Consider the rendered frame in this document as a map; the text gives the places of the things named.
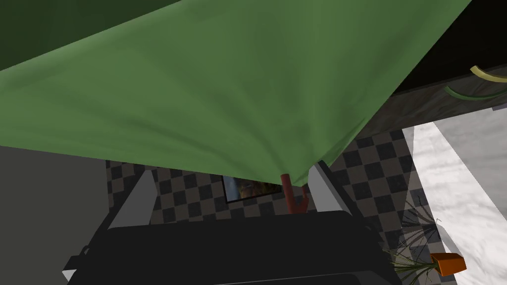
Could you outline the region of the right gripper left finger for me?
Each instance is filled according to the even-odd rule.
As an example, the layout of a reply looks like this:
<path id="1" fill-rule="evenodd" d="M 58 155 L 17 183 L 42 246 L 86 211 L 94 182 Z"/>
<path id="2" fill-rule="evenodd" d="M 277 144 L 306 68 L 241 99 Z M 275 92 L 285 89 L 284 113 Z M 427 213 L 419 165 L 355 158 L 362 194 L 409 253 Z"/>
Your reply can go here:
<path id="1" fill-rule="evenodd" d="M 146 170 L 133 189 L 114 204 L 106 219 L 106 229 L 148 225 L 156 197 L 152 172 Z"/>

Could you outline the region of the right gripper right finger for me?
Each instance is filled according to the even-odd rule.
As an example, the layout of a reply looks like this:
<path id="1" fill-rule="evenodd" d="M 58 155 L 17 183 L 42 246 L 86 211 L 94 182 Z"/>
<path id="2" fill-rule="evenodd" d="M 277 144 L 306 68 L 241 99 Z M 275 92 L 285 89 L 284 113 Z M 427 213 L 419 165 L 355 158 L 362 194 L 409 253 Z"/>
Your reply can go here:
<path id="1" fill-rule="evenodd" d="M 353 214 L 350 197 L 323 160 L 309 169 L 307 185 L 318 212 L 341 210 Z"/>

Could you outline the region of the red hooked bar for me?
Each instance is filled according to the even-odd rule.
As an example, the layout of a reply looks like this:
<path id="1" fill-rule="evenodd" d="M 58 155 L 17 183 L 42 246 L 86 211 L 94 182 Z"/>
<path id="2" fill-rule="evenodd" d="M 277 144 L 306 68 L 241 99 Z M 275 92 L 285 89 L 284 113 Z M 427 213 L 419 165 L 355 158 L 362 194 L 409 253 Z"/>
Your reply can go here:
<path id="1" fill-rule="evenodd" d="M 297 204 L 295 197 L 294 197 L 294 192 L 293 192 L 293 188 L 292 188 L 292 182 L 290 179 L 290 175 L 289 174 L 281 175 L 281 182 L 282 182 L 282 188 L 284 191 L 285 200 L 286 200 L 286 203 L 288 206 L 288 212 L 290 214 L 306 213 L 307 209 L 308 209 L 308 204 L 309 204 L 309 198 L 307 196 L 308 186 L 303 185 L 301 187 L 302 193 L 303 193 L 303 198 L 302 198 L 301 202 L 299 204 Z"/>

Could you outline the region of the framed picture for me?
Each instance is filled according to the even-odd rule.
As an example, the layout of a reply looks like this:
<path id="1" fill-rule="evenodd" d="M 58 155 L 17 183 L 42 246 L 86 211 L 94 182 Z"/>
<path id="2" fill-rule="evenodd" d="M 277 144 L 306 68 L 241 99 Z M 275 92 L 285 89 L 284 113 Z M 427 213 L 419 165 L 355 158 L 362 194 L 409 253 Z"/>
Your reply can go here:
<path id="1" fill-rule="evenodd" d="M 243 201 L 251 198 L 279 193 L 282 191 L 281 185 L 239 179 L 229 176 L 222 176 L 221 182 L 224 188 L 226 203 Z"/>

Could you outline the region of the plant in orange pot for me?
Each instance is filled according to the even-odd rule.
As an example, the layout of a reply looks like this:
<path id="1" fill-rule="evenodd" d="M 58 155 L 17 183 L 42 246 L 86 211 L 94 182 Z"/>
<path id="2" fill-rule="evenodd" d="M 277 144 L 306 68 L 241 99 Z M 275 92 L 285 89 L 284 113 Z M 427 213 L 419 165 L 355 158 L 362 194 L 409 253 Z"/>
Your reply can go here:
<path id="1" fill-rule="evenodd" d="M 443 241 L 443 230 L 439 230 L 436 220 L 430 215 L 418 196 L 416 201 L 408 200 L 401 216 L 401 237 L 395 249 L 385 249 L 402 283 L 417 285 L 421 277 L 430 281 L 430 273 L 447 277 L 467 269 L 460 253 L 445 250 L 430 253 L 431 241 Z"/>

